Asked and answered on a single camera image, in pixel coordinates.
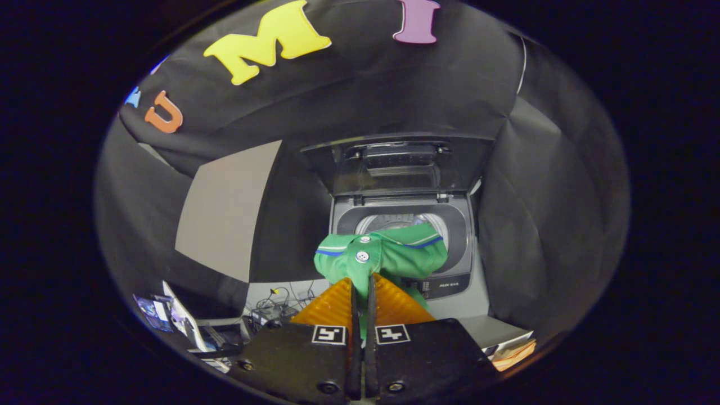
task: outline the orange gripper pad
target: orange gripper pad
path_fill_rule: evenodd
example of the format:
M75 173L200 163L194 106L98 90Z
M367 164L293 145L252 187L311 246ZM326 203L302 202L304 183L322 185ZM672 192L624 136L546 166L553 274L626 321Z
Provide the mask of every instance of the orange gripper pad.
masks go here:
M387 278L372 274L375 282L375 326L435 321L419 303Z
M331 285L290 320L295 324L344 326L352 336L352 282L349 277Z

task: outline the screw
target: screw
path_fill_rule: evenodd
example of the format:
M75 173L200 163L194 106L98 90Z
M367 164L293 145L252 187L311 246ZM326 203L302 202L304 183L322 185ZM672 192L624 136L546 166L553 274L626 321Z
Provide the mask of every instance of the screw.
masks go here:
M320 390L320 392L329 395L338 392L339 388L334 383L320 383L318 384L318 389Z
M392 383L387 386L387 390L390 392L400 392L405 389L405 385L402 383Z
M241 366L243 369L245 369L245 370L247 370L247 371L250 371L250 370L252 370L252 369L255 368L255 366L253 366L253 363L251 363L251 362L246 362L246 361L239 361L239 362L238 362L238 365Z

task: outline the letter m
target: letter m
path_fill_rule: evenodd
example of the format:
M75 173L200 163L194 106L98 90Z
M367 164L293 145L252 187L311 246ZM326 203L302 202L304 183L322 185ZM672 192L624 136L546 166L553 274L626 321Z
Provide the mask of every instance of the letter m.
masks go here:
M302 7L305 0L296 0L267 12L260 19L258 35L226 35L211 46L204 56L216 57L233 75L234 85L245 83L260 73L258 66L249 66L243 58L265 66L275 65L275 41L282 45L280 56L293 59L327 48L330 38L320 36L312 27Z

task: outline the green shirt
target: green shirt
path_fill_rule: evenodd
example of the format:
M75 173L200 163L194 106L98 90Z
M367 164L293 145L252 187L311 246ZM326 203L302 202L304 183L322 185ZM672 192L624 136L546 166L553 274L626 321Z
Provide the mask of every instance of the green shirt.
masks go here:
M368 235L328 235L315 251L315 268L332 284L350 277L363 314L370 275L374 272L392 281L427 309L420 292L401 286L400 278L426 278L445 264L447 256L442 236L429 223L422 223ZM363 316L363 339L365 328Z

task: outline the white button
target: white button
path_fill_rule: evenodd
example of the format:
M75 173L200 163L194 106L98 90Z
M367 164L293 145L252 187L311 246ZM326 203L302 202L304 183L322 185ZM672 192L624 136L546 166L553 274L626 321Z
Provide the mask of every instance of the white button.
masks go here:
M370 255L367 252L360 251L355 254L355 260L360 263L365 263L368 259L370 259Z

